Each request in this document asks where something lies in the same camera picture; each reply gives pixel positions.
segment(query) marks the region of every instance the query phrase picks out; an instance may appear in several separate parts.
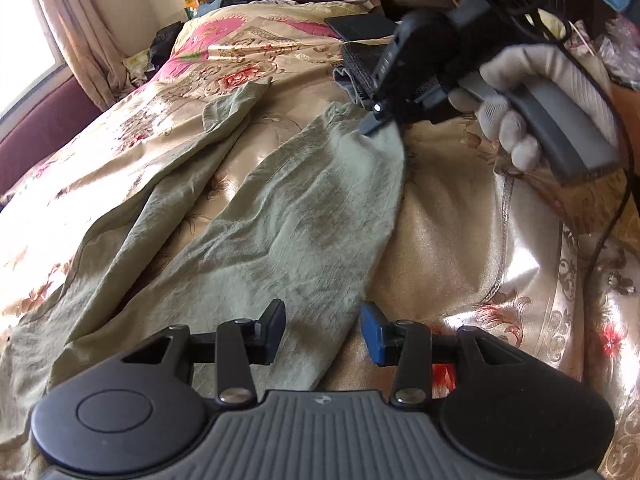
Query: white glove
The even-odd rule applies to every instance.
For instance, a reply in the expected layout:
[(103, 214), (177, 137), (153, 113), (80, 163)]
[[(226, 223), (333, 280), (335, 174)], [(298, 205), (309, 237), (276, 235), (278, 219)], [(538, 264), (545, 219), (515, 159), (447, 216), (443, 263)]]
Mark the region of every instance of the white glove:
[[(604, 67), (593, 74), (608, 90)], [(517, 45), (505, 48), (480, 67), (482, 78), (499, 91), (516, 88), (531, 75), (545, 76), (562, 89), (593, 121), (612, 146), (618, 146), (616, 123), (607, 104), (584, 74), (556, 47), (546, 44)], [(511, 154), (513, 165), (531, 171), (540, 162), (542, 150), (527, 131), (524, 118), (512, 109), (506, 98), (497, 96), (483, 103), (458, 88), (449, 94), (451, 104), (461, 112), (476, 112), (482, 132), (489, 140), (499, 140)]]

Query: maroon sofa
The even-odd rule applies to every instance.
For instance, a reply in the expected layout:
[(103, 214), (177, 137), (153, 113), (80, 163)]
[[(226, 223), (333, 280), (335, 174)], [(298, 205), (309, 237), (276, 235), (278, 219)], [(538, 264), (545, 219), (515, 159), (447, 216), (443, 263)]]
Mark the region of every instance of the maroon sofa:
[(47, 95), (0, 140), (0, 195), (34, 164), (84, 130), (100, 113), (75, 77)]

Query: metal screw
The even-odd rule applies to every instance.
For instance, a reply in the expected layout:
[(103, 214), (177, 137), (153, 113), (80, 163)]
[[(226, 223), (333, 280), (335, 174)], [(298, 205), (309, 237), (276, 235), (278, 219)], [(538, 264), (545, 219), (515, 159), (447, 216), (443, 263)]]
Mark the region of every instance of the metal screw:
[(400, 404), (420, 404), (427, 398), (427, 394), (420, 388), (405, 388), (396, 392), (396, 400)]
[(220, 400), (225, 404), (244, 404), (251, 397), (251, 392), (246, 388), (227, 388), (220, 394)]

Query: sunlight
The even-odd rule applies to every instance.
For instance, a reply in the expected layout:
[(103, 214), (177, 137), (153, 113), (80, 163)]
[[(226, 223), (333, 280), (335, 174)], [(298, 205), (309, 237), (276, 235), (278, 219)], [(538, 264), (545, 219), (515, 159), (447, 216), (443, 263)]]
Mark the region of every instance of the sunlight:
[(31, 0), (0, 0), (0, 116), (56, 63)]

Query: floral bedspread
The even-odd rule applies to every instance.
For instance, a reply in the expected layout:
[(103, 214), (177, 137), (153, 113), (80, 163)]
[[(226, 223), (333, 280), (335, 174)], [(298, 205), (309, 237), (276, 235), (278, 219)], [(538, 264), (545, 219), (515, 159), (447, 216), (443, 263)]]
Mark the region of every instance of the floral bedspread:
[[(92, 223), (140, 190), (163, 154), (202, 131), (209, 100), (249, 80), (273, 78), (249, 126), (123, 303), (179, 257), (267, 155), (329, 102), (346, 101), (331, 79), (341, 43), (323, 20), (366, 9), (268, 2), (192, 20), (151, 82), (28, 174), (0, 212), (0, 358), (20, 318), (65, 282)], [(416, 124), (404, 143), (404, 197), (370, 299), (389, 317), (421, 320), (436, 333), (481, 326), (585, 377), (624, 411), (616, 412), (619, 420), (627, 420), (603, 473), (638, 478), (640, 264), (634, 251), (640, 250), (640, 221), (634, 204), (614, 232), (627, 243), (625, 263), (615, 260), (609, 274), (605, 264), (597, 269), (604, 288), (589, 310), (582, 306), (576, 239), (607, 224), (622, 196), (623, 173), (560, 189), (544, 171), (522, 175), (504, 167), (471, 120)], [(614, 306), (621, 298), (620, 314)], [(596, 358), (585, 360), (585, 346)], [(433, 372), (437, 396), (455, 388), (452, 367), (437, 365)], [(370, 365), (355, 332), (322, 380), (327, 388), (384, 391), (389, 384), (388, 369)]]
[(141, 189), (163, 154), (202, 131), (209, 100), (270, 76), (272, 98), (287, 94), (293, 118), (272, 114), (262, 121), (281, 122), (282, 134), (289, 136), (332, 100), (344, 100), (328, 84), (314, 88), (308, 100), (287, 88), (319, 78), (328, 83), (340, 41), (323, 20), (370, 6), (370, 0), (267, 2), (226, 7), (187, 22), (158, 74), (31, 171), (2, 210), (0, 352), (20, 318), (64, 283), (89, 226)]

